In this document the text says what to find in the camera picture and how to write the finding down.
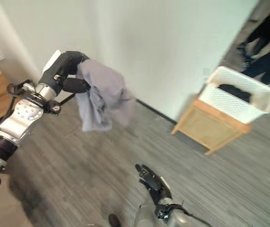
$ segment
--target silver robot arm segment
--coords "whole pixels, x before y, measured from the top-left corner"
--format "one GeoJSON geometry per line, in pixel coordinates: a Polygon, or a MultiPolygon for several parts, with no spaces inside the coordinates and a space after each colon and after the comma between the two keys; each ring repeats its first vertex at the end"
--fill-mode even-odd
{"type": "Polygon", "coordinates": [[[60,113],[60,104],[53,99],[61,90],[84,93],[90,89],[85,80],[68,78],[68,75],[76,74],[78,64],[87,59],[89,58],[80,52],[56,51],[46,64],[36,87],[24,82],[14,87],[14,91],[15,88],[17,90],[15,93],[10,92],[14,97],[24,95],[16,103],[13,114],[0,124],[0,172],[5,170],[7,160],[32,133],[44,113],[60,113]]]}

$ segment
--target white wall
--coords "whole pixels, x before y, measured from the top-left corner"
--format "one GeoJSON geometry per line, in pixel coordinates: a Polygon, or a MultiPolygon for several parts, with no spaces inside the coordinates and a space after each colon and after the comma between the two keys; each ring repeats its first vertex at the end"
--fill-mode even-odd
{"type": "Polygon", "coordinates": [[[257,0],[97,0],[103,61],[136,96],[179,120],[257,0]]]}
{"type": "Polygon", "coordinates": [[[178,120],[257,0],[0,0],[37,67],[79,50],[120,71],[142,101],[178,120]]]}
{"type": "Polygon", "coordinates": [[[0,0],[40,71],[57,49],[94,56],[85,3],[86,0],[0,0]]]}
{"type": "Polygon", "coordinates": [[[0,50],[4,52],[6,59],[0,61],[0,69],[14,83],[28,78],[27,71],[21,66],[14,53],[8,48],[0,35],[0,50]]]}

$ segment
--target floor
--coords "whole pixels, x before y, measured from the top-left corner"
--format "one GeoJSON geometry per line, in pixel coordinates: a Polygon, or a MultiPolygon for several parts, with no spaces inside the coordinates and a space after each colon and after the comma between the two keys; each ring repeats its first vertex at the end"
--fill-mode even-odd
{"type": "MultiPolygon", "coordinates": [[[[239,67],[232,56],[233,49],[226,60],[239,67]]],[[[35,227],[109,227],[110,213],[130,227],[147,196],[134,168],[143,163],[166,179],[176,202],[213,226],[270,227],[270,114],[210,157],[172,128],[137,104],[128,128],[82,132],[72,99],[12,157],[10,187],[35,227]]]]}

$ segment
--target white plastic basket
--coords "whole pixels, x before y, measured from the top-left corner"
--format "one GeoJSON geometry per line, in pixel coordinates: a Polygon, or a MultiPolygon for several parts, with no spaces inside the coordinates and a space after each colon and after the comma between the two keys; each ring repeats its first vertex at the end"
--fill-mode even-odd
{"type": "Polygon", "coordinates": [[[270,113],[270,87],[224,66],[211,74],[198,99],[246,124],[270,113]],[[219,89],[220,84],[251,93],[250,103],[219,89]]]}

